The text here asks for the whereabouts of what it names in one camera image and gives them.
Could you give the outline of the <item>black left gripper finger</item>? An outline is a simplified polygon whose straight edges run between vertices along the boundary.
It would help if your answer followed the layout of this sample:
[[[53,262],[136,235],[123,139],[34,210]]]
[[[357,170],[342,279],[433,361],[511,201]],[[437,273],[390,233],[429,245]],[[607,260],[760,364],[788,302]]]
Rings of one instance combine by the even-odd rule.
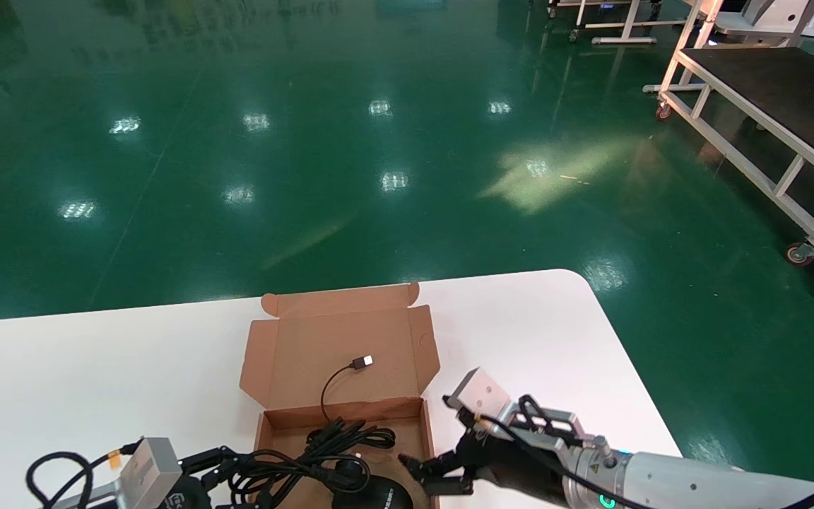
[[[239,454],[229,447],[215,447],[180,460],[184,476],[202,473],[199,478],[202,486],[220,486],[237,471]]]

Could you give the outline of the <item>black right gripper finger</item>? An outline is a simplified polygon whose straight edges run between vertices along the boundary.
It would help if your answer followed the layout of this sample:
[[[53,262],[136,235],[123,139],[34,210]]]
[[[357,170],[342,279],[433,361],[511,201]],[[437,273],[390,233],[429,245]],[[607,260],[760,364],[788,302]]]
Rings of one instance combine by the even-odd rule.
[[[400,453],[398,461],[413,478],[442,478],[464,467],[461,458],[455,452],[446,452],[431,460],[418,460],[411,455]]]
[[[472,495],[474,482],[466,476],[425,477],[418,481],[426,495]]]

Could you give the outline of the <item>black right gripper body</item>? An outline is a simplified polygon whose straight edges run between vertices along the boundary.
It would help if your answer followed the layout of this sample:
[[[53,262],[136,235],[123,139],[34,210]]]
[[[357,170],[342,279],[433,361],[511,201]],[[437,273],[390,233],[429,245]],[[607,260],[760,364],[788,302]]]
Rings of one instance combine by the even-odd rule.
[[[563,486],[566,469],[552,451],[469,426],[456,445],[456,457],[463,469],[459,477],[462,496],[473,495],[475,482],[482,480],[552,505],[568,504]]]

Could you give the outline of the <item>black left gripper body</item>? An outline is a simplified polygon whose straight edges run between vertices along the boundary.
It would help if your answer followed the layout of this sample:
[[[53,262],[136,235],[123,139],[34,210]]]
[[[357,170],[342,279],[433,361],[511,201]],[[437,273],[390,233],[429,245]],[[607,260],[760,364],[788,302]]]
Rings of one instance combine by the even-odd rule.
[[[212,499],[209,496],[209,492],[213,489],[213,487],[213,474],[204,474],[204,476],[201,478],[196,478],[194,476],[182,476],[169,490],[169,493],[162,500],[158,508],[213,508]]]

